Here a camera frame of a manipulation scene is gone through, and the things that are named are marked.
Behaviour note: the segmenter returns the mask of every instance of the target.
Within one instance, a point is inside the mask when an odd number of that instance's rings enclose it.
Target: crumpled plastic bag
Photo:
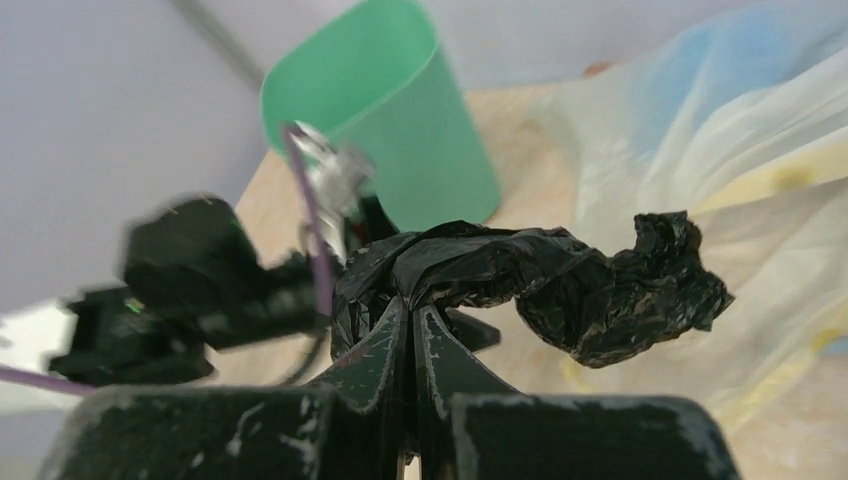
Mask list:
[[[515,298],[536,335],[593,368],[693,328],[709,331],[733,296],[701,266],[701,232],[685,212],[639,215],[635,224],[635,247],[613,257],[564,228],[461,221],[375,242],[350,258],[336,283],[333,359],[367,335],[396,295],[411,310]]]
[[[575,235],[615,252],[633,215],[687,210],[737,296],[709,335],[602,370],[565,358],[569,385],[685,396],[732,433],[848,332],[846,81],[848,2],[776,0],[540,105],[572,167]]]

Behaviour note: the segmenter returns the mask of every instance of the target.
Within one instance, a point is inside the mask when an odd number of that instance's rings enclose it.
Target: white plastic bag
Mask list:
[[[712,332],[600,370],[566,359],[578,389],[687,396],[732,431],[844,333],[848,2],[723,15],[539,114],[573,167],[579,238],[614,253],[637,213],[689,210],[737,296]]]

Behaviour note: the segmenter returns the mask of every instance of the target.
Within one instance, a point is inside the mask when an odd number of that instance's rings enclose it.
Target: green container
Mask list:
[[[280,153],[283,122],[352,142],[377,167],[368,186],[402,231],[483,223],[500,187],[428,16],[415,2],[366,0],[265,78],[262,122]]]

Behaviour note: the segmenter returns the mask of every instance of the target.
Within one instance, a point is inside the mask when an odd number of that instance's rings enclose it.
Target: cable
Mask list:
[[[31,373],[16,368],[0,365],[0,380],[16,383],[27,387],[48,390],[51,392],[67,393],[70,395],[85,395],[94,391],[94,387],[74,383],[63,378],[55,378],[39,373]]]
[[[315,310],[319,315],[329,319],[333,314],[333,286],[335,279],[333,278],[330,252],[327,250],[327,242],[324,240],[324,235],[321,232],[321,220],[318,217],[318,199],[309,183],[309,177],[306,173],[306,163],[303,160],[303,152],[301,152],[295,142],[296,136],[305,134],[306,132],[297,124],[284,125],[281,128],[282,140],[286,146],[286,152],[289,154],[292,172],[300,186],[300,192],[306,204],[309,227],[312,230],[312,238],[316,243],[316,254],[312,256],[312,276],[315,282]],[[327,339],[328,325],[326,325],[326,322],[322,322],[317,327],[314,333],[315,339],[312,342],[309,352],[307,352],[297,370],[283,380],[283,385],[292,385],[303,378],[318,358],[318,354],[321,352],[321,348]]]

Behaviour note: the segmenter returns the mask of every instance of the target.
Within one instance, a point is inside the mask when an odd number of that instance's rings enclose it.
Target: black plastic bag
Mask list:
[[[336,283],[332,356],[361,340],[400,295],[411,310],[493,307],[516,299],[542,340],[600,368],[695,328],[732,302],[704,270],[686,212],[639,215],[636,245],[612,258],[564,228],[502,230],[452,222],[358,251]]]

